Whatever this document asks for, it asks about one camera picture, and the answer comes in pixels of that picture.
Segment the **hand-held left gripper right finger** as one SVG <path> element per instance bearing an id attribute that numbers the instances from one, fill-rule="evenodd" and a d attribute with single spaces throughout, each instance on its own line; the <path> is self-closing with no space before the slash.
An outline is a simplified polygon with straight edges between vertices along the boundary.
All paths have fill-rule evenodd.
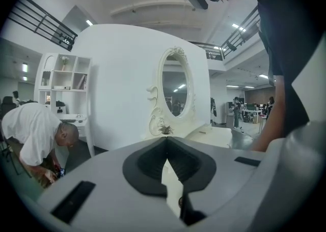
<path id="1" fill-rule="evenodd" d="M 180 216 L 166 232 L 248 232 L 262 198 L 251 181 L 265 153 L 177 137 L 166 139 L 166 151 L 183 184 Z"/>

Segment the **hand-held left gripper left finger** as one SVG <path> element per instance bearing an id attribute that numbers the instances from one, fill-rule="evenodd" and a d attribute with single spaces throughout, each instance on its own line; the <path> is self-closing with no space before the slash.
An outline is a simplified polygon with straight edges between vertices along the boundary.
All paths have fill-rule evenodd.
<path id="1" fill-rule="evenodd" d="M 47 188 L 38 204 L 51 212 L 81 181 L 95 184 L 70 225 L 85 232 L 176 232 L 185 227 L 166 199 L 140 194 L 123 175 L 123 162 L 150 139 L 87 160 Z"/>

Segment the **person's right forearm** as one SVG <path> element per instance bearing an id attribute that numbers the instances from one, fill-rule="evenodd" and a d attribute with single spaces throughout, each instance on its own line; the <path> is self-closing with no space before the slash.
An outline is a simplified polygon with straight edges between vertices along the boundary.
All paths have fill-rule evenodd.
<path id="1" fill-rule="evenodd" d="M 252 151 L 265 152 L 273 140 L 284 136 L 286 111 L 284 77 L 275 76 L 275 80 L 275 102 L 260 136 L 251 147 Z"/>

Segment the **small potted plant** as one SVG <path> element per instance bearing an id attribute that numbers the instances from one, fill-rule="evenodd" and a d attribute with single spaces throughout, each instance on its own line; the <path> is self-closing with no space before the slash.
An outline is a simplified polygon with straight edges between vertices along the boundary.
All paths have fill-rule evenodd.
<path id="1" fill-rule="evenodd" d="M 173 134 L 174 131 L 171 126 L 165 126 L 165 125 L 162 125 L 158 130 L 163 135 L 171 135 Z"/>

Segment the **white shelf unit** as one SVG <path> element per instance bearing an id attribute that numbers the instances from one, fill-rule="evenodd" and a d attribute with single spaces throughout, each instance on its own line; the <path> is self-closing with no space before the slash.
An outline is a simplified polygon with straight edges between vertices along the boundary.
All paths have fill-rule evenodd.
<path id="1" fill-rule="evenodd" d="M 61 57 L 69 63 L 62 71 Z M 87 143 L 90 156 L 95 156 L 90 130 L 89 80 L 92 59 L 73 54 L 45 53 L 38 67 L 34 100 L 45 105 L 59 119 L 76 119 L 73 123 L 79 138 Z"/>

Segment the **black balcony railing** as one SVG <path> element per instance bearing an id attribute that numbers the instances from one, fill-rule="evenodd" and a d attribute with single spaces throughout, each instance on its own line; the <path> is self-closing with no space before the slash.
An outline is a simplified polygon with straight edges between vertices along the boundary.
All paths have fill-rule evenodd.
<path id="1" fill-rule="evenodd" d="M 256 6 L 240 25 L 234 27 L 234 31 L 220 46 L 196 41 L 189 42 L 204 49 L 207 59 L 223 61 L 226 56 L 239 50 L 241 46 L 258 34 L 259 23 L 260 15 L 258 6 Z"/>
<path id="2" fill-rule="evenodd" d="M 33 0 L 17 0 L 8 19 L 23 28 L 71 51 L 78 34 Z"/>

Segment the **person's black shirt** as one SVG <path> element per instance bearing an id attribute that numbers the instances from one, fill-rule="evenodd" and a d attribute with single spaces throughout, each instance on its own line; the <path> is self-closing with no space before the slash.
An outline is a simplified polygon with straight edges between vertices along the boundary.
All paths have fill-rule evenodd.
<path id="1" fill-rule="evenodd" d="M 305 125 L 309 118 L 292 87 L 313 55 L 322 33 L 315 0 L 257 0 L 261 39 L 269 55 L 269 73 L 283 76 L 284 135 Z"/>

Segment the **oval mirror with cream frame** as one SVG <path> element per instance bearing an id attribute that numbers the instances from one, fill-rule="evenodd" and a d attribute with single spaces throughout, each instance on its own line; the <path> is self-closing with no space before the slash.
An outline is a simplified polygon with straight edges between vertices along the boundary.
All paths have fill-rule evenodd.
<path id="1" fill-rule="evenodd" d="M 181 47 L 163 53 L 147 92 L 151 103 L 147 137 L 186 137 L 191 133 L 196 125 L 194 81 Z M 162 125 L 171 126 L 173 134 L 161 134 L 158 129 Z"/>

